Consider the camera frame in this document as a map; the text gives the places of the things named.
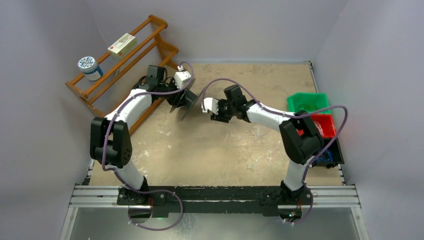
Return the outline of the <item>black perforated cable spool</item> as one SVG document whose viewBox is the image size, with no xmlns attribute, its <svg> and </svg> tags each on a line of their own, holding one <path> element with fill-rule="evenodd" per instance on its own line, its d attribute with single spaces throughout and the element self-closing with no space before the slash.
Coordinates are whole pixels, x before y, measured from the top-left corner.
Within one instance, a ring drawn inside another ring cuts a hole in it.
<svg viewBox="0 0 424 240">
<path fill-rule="evenodd" d="M 170 113 L 172 113 L 175 109 L 183 107 L 186 109 L 186 112 L 181 117 L 181 121 L 184 120 L 184 118 L 190 113 L 193 106 L 199 99 L 199 95 L 195 94 L 190 90 L 194 82 L 196 81 L 196 78 L 194 78 L 191 83 L 188 85 L 187 88 L 185 88 L 182 92 L 177 93 L 175 96 L 172 96 L 167 99 L 168 103 L 171 105 Z"/>
</svg>

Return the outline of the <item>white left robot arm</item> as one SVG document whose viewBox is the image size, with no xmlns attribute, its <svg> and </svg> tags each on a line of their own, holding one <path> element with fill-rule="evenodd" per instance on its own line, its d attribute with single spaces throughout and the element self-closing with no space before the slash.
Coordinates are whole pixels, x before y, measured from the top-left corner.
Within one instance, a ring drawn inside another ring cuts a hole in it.
<svg viewBox="0 0 424 240">
<path fill-rule="evenodd" d="M 112 172 L 130 190 L 129 197 L 138 205 L 149 199 L 148 181 L 132 163 L 130 128 L 159 99 L 176 100 L 189 90 L 193 75 L 181 65 L 174 76 L 165 67 L 149 65 L 147 72 L 132 87 L 125 100 L 104 117 L 95 117 L 90 124 L 89 154 L 105 172 Z"/>
</svg>

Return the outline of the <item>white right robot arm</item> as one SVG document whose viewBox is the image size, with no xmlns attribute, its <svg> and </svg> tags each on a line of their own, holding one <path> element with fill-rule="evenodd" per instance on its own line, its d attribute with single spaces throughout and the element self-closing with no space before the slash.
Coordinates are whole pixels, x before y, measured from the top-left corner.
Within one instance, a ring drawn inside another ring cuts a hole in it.
<svg viewBox="0 0 424 240">
<path fill-rule="evenodd" d="M 281 135 L 289 158 L 286 176 L 281 181 L 282 200 L 288 204 L 300 198 L 305 188 L 307 163 L 324 148 L 324 139 L 306 111 L 285 112 L 266 108 L 255 100 L 247 100 L 239 85 L 224 89 L 225 98 L 206 97 L 201 101 L 211 120 L 228 123 L 233 117 L 247 123 L 260 124 Z"/>
</svg>

